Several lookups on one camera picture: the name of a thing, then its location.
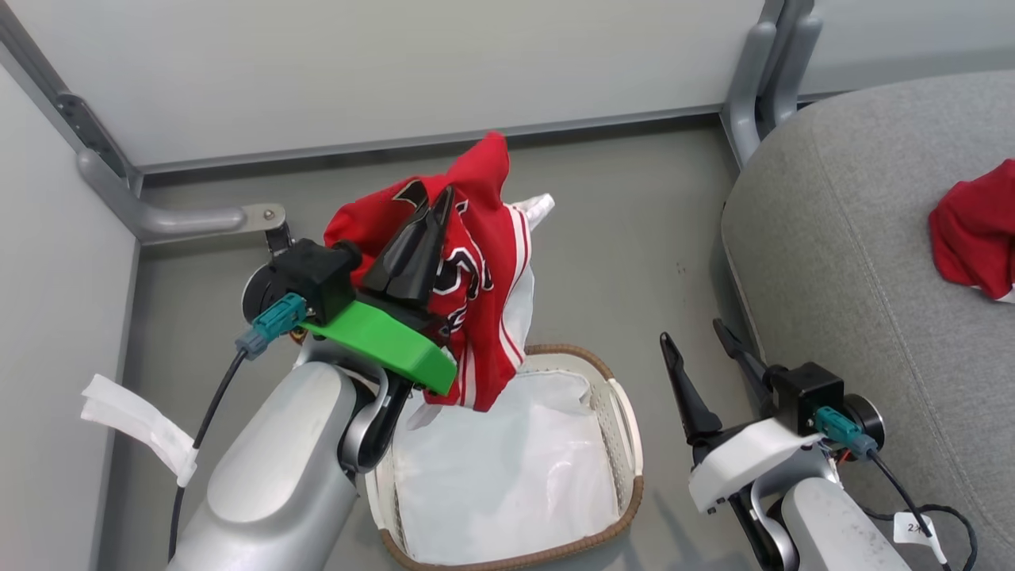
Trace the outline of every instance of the green plastic part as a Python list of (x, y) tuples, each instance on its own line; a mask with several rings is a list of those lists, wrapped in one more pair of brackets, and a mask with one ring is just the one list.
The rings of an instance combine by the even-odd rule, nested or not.
[(433, 342), (374, 306), (352, 302), (324, 328), (310, 323), (300, 327), (437, 395), (447, 396), (455, 382), (455, 363)]

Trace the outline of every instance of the gray ottoman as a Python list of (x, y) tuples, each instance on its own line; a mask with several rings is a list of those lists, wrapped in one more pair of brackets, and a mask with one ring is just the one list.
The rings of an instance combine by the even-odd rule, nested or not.
[[(927, 216), (1011, 156), (1015, 72), (849, 93), (762, 142), (722, 224), (765, 361), (817, 362), (871, 400), (886, 462), (918, 504), (972, 520), (983, 571), (1015, 569), (1015, 306), (941, 279)], [(844, 479), (875, 511), (904, 508), (871, 465)], [(933, 517), (961, 569), (963, 527)], [(913, 569), (940, 568), (926, 548), (899, 551)]]

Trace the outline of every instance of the red garment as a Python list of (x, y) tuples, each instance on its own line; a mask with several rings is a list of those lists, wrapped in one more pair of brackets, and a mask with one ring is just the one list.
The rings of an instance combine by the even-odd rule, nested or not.
[(954, 186), (931, 212), (934, 264), (941, 276), (1015, 302), (1015, 159)]
[(525, 214), (500, 201), (509, 167), (503, 136), (489, 133), (447, 173), (407, 179), (346, 204), (325, 229), (328, 246), (345, 238), (362, 251), (363, 263), (352, 274), (358, 287), (416, 205), (422, 200), (432, 204), (448, 186), (455, 189), (455, 211), (428, 310), (449, 320), (458, 377), (448, 397), (427, 392), (427, 403), (486, 412), (525, 357), (524, 334), (505, 329), (503, 320), (504, 306), (530, 257)]

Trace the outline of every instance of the teal connector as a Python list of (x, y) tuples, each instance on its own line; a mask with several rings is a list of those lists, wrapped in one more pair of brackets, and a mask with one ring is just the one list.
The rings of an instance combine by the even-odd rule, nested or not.
[(830, 440), (845, 445), (857, 458), (866, 459), (869, 450), (878, 449), (873, 438), (831, 407), (818, 409), (814, 416), (814, 428)]
[(254, 361), (271, 342), (295, 330), (306, 319), (307, 300), (286, 294), (257, 316), (251, 329), (236, 340), (236, 350), (246, 351), (247, 359)]

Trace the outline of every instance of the white basket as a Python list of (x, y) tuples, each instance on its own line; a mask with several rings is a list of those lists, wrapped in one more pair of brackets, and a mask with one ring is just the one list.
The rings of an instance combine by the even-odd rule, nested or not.
[(630, 525), (641, 503), (641, 439), (634, 412), (620, 383), (592, 353), (573, 346), (535, 346), (526, 349), (527, 358), (519, 372), (562, 370), (582, 375), (592, 387), (590, 407), (596, 412), (603, 441), (606, 444), (613, 483), (616, 487), (616, 523), (595, 536), (534, 554), (471, 565), (442, 566), (419, 563), (405, 552), (405, 538), (398, 510), (392, 454), (365, 476), (366, 497), (370, 513), (381, 531), (382, 540), (392, 556), (412, 571), (461, 570), (503, 571), (536, 565), (579, 553), (612, 538)]

